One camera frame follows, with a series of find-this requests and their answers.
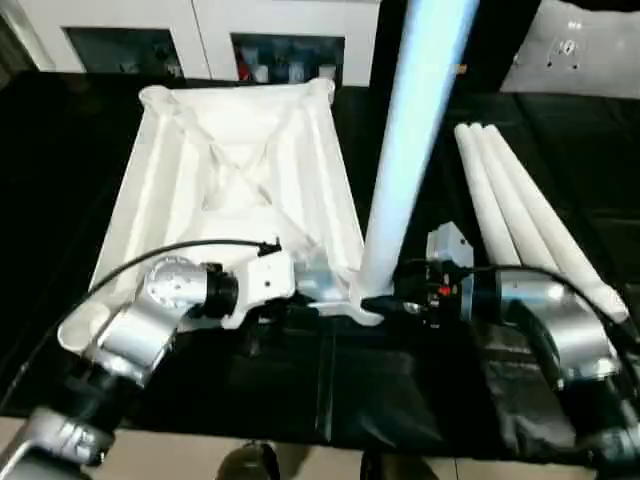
black table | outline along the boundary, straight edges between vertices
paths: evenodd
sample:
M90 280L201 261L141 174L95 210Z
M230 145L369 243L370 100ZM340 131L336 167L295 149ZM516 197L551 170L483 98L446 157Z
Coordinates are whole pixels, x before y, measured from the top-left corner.
M5 294L0 392L43 333L86 290L142 107L133 76L25 74L0 93ZM228 85L165 82L170 87ZM335 125L361 225L387 105L342 88ZM640 314L640 103L551 95L455 96L403 257L453 220L486 262L453 139L458 122L495 123L603 277ZM501 345L522 345L492 331ZM289 317L275 326L181 336L129 426L426 455L585 463L535 362L466 332L415 335L392 321ZM73 357L50 338L2 414L27 415Z

white plastic tray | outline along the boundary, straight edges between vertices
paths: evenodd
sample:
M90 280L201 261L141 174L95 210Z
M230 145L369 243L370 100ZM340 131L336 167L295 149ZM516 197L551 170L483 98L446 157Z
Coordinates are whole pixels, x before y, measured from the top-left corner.
M177 241L276 237L299 262L326 255L331 271L348 282L359 269L363 239L331 117L334 89L315 79L295 86L142 90L144 115L92 284L125 261ZM186 256L230 265L254 254L201 247ZM141 274L125 272L101 300L130 294ZM81 313L58 335L73 351L95 330Z

black cable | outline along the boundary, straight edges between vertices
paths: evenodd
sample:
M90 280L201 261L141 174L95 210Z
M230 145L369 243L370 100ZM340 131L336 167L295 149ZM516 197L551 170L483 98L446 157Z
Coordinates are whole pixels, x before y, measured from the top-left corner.
M11 399L13 392L16 390L22 378L27 373L31 364L34 362L35 358L38 356L40 351L47 344L47 341L54 335L58 327L64 322L64 320L69 317L73 312L76 311L82 304L84 304L87 300L89 300L93 295L95 295L102 287L107 285L109 282L113 281L118 275L123 273L126 270L129 270L136 265L139 265L150 258L156 257L158 255L162 255L163 253L173 252L175 250L181 250L183 248L189 247L200 247L206 245L237 245L240 247L254 247L258 248L258 254L265 254L277 251L280 249L279 245L271 244L266 242L254 242L250 240L235 240L235 239L209 239L209 240L189 240L186 242L178 242L173 243L171 245L165 245L164 247L155 248L153 250L149 250L146 253L143 253L132 260L129 260L126 263L123 263L117 268L111 270L107 275L104 276L99 282L97 282L93 287L91 287L87 293L82 295L80 299L73 305L71 309L67 311L64 315L62 315L56 322L54 322L44 333L40 342L35 346L35 348L29 354L29 358L27 358L26 362L22 364L15 378L11 382L11 385L7 388L7 391L2 396L2 400L0 400L0 412L2 412L7 404L7 402Z

white foam tube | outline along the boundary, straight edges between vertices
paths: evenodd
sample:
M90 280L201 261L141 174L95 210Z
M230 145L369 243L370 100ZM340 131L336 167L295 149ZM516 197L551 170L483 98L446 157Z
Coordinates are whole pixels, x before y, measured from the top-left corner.
M478 0L410 0L378 166L364 255L350 296L391 289L391 278ZM375 324L380 319L357 320Z
M453 132L489 261L499 265L519 265L518 252L491 189L474 136L464 124L458 125Z
M498 154L493 150L483 128L474 123L471 125L471 133L480 149L482 164L522 263L558 270L551 252L540 236L524 203L520 200L518 192L511 184L507 173L502 168Z
M629 312L620 295L602 281L500 131L494 125L484 131L560 271L606 313L616 320L625 319Z

cabinet door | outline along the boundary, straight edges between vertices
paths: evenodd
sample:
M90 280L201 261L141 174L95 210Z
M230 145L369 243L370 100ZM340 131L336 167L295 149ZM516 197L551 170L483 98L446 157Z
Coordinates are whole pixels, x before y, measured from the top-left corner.
M19 0L56 71L210 78L190 0Z
M310 37L340 39L342 83L369 84L379 0L194 0L194 7L213 78L238 79L235 39L292 36L303 46Z

